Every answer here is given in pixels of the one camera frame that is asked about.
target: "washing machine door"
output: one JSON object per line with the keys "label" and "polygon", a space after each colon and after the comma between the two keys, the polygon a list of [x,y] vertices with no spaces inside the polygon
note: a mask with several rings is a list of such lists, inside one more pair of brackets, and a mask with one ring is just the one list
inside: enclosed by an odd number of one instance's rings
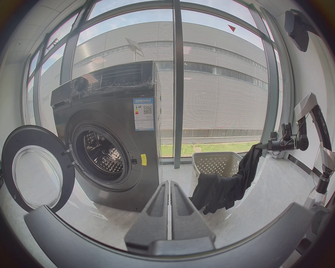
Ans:
{"label": "washing machine door", "polygon": [[74,186],[73,159],[49,130],[26,125],[6,139],[1,161],[4,182],[16,203],[30,212],[47,205],[53,212],[68,201]]}

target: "vent grille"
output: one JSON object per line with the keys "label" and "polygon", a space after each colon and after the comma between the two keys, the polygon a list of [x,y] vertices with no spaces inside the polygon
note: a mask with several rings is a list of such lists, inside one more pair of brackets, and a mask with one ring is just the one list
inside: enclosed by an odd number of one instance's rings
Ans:
{"label": "vent grille", "polygon": [[313,221],[312,221],[312,232],[314,234],[318,234],[318,230],[319,230],[319,226],[321,224],[322,218],[324,217],[324,215],[326,215],[327,213],[319,210],[317,213],[315,213]]}

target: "yellow warning sticker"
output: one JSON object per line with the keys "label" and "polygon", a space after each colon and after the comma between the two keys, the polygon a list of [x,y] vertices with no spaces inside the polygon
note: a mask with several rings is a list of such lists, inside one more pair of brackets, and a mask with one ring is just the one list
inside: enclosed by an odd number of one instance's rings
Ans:
{"label": "yellow warning sticker", "polygon": [[146,155],[141,154],[141,158],[142,158],[142,165],[146,165]]}

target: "washing machine drum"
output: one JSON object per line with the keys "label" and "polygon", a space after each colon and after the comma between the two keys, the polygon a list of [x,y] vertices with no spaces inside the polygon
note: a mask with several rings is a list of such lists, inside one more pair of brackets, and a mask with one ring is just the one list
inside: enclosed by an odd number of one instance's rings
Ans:
{"label": "washing machine drum", "polygon": [[121,155],[107,137],[87,130],[84,132],[83,142],[87,156],[98,169],[110,173],[112,177],[121,175],[123,171]]}
{"label": "washing machine drum", "polygon": [[79,173],[100,188],[125,181],[130,173],[127,150],[122,141],[97,122],[83,123],[69,133]]}

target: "qr code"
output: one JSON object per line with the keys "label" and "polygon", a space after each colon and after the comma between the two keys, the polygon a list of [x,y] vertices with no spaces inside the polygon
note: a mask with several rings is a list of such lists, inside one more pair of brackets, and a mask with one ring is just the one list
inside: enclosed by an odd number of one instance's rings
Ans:
{"label": "qr code", "polygon": [[143,113],[145,115],[150,115],[152,114],[152,105],[149,105],[149,106],[143,106]]}

